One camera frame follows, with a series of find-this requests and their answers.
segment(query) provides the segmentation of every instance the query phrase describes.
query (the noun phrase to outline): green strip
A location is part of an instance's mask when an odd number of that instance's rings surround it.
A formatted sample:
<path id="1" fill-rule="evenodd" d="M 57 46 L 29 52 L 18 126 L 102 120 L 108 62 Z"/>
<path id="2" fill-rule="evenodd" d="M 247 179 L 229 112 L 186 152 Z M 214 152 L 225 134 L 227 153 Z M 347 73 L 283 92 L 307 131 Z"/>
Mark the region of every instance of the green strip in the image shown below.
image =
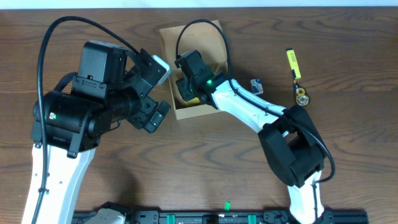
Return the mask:
<path id="1" fill-rule="evenodd" d="M 257 217 L 255 215 L 248 215 L 249 224 L 256 224 Z"/>
<path id="2" fill-rule="evenodd" d="M 225 202 L 224 210 L 229 211 L 229 208 L 231 208 L 231 202 Z"/>
<path id="3" fill-rule="evenodd" d="M 167 215 L 167 224 L 175 224 L 175 215 Z"/>

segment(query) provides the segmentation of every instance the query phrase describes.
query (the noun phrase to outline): cardboard box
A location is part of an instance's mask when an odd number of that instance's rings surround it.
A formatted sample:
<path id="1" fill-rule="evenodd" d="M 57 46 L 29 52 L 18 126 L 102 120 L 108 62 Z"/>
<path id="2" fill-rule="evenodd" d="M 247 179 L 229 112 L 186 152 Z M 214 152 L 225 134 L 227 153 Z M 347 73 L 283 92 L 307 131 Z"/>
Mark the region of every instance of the cardboard box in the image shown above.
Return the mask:
<path id="1" fill-rule="evenodd" d="M 212 21 L 221 28 L 218 21 Z M 163 59 L 170 65 L 172 74 L 169 76 L 170 89 L 173 99 L 173 108 L 177 119 L 191 118 L 204 114 L 217 113 L 219 110 L 209 105 L 193 104 L 182 100 L 178 92 L 175 81 L 183 78 L 181 69 L 177 69 L 175 61 L 175 46 L 178 36 L 185 26 L 171 27 L 160 30 L 160 39 L 162 41 Z M 213 72 L 220 70 L 226 72 L 226 49 L 222 36 L 210 24 L 199 23 L 188 27 L 183 33 L 178 53 L 184 53 L 188 50 L 198 50 L 202 59 L 209 65 Z"/>

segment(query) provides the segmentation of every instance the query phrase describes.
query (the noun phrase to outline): wood grain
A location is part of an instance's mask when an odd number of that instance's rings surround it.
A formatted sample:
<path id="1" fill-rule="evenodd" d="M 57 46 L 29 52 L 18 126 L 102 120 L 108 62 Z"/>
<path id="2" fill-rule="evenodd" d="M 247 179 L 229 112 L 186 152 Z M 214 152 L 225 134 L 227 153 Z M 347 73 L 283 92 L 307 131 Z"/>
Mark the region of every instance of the wood grain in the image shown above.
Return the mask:
<path id="1" fill-rule="evenodd" d="M 262 97 L 291 106 L 285 49 L 295 49 L 312 97 L 308 112 L 333 154 L 337 173 L 321 186 L 331 208 L 364 209 L 373 223 L 398 220 L 398 9 L 385 7 L 253 9 L 85 9 L 0 12 L 0 222 L 20 223 L 30 184 L 29 139 L 36 64 L 48 26 L 84 16 L 137 48 L 161 55 L 159 29 L 219 19 L 233 75 L 245 87 L 260 78 Z M 45 57 L 45 91 L 77 71 L 83 44 L 115 42 L 95 27 L 66 22 Z M 171 102 L 168 85 L 152 97 Z M 325 174 L 330 168 L 326 162 Z M 76 208 L 106 201 L 163 210 L 288 207 L 257 135 L 226 113 L 176 121 L 154 134 L 122 123 L 105 134 L 88 168 Z"/>

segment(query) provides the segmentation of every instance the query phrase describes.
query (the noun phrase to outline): small blue and white box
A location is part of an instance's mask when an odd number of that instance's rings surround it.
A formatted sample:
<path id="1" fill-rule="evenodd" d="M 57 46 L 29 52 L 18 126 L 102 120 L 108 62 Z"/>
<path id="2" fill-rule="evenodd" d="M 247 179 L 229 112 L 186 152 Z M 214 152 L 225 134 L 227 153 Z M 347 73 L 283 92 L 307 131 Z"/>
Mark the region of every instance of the small blue and white box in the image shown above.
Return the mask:
<path id="1" fill-rule="evenodd" d="M 250 84 L 251 84 L 251 92 L 253 94 L 258 95 L 264 92 L 264 90 L 262 89 L 260 79 L 250 80 Z"/>

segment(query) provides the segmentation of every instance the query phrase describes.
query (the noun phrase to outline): white background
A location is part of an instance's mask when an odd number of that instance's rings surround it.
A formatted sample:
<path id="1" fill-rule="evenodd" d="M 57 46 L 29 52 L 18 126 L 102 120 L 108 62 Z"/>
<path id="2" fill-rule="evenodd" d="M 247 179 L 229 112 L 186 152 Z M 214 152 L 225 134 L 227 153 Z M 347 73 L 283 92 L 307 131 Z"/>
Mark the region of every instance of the white background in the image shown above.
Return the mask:
<path id="1" fill-rule="evenodd" d="M 398 6 L 398 0 L 0 0 L 0 9 Z"/>

